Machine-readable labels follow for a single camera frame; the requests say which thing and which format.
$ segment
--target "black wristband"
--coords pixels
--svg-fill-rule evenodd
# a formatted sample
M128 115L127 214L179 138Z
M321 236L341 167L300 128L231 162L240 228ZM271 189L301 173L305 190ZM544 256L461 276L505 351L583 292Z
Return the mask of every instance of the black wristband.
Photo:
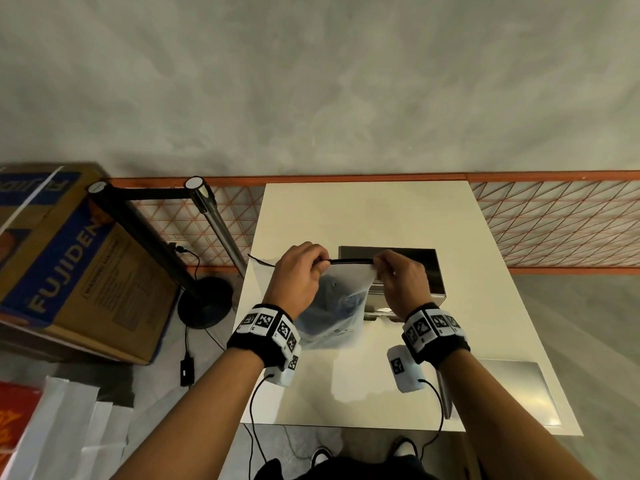
M436 369L456 350L471 352L458 322L433 303L420 306L409 315L402 338L416 363L429 362Z
M265 367L281 370L300 341L298 331L279 306L256 305L244 317L227 342L227 348L251 350Z

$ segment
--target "white packing strap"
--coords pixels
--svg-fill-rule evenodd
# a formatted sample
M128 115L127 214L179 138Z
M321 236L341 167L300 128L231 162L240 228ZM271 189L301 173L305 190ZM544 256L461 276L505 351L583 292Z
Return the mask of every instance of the white packing strap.
M50 176L46 177L44 179L44 181L38 185L35 190L33 192L31 192L31 194L24 199L24 202L22 202L17 209L15 209L13 211L13 213L11 214L11 216L9 216L9 218L6 220L6 222L4 224L2 224L2 226L0 226L0 235L2 235L4 233L4 231L6 231L7 229L9 229L9 226L12 224L12 222L15 220L16 217L18 217L21 213L21 211L24 210L25 207L27 207L28 204L30 204L30 202L36 198L36 195L38 195L44 187L47 186L47 184L53 180L53 177L56 176L56 174L62 170L65 166L64 165L60 165L58 168L56 168L55 170L53 170L53 172L51 172Z

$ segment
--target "stanchion base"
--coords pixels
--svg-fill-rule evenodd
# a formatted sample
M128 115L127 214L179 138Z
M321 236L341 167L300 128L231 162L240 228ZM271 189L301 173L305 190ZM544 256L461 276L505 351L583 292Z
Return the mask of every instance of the stanchion base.
M234 290L222 278L207 276L196 281L200 296L206 299L201 304L190 293L184 292L178 301L178 316L190 328L208 328L219 323L231 310Z

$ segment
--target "sneaker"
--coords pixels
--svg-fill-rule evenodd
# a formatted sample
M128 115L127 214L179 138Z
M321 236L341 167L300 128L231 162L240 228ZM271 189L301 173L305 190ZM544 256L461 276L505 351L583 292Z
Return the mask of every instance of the sneaker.
M418 456L418 447L406 436L400 436L391 445L391 451L389 452L389 457L407 456L407 455Z
M311 468L319 465L323 461L329 460L329 458L333 458L332 453L324 446L320 446L311 458Z

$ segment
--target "orange metal frame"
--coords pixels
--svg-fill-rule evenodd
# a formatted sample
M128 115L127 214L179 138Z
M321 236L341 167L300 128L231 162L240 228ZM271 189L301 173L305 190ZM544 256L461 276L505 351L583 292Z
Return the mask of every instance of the orange metal frame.
M181 187L187 177L112 178L118 187ZM322 182L412 182L434 180L466 180L473 182L597 182L640 180L638 170L613 171L531 171L496 173L407 173L400 175L271 175L263 177L205 177L209 185L253 186L266 184ZM233 266L201 266L203 271L234 272ZM511 267L512 274L640 274L637 267Z

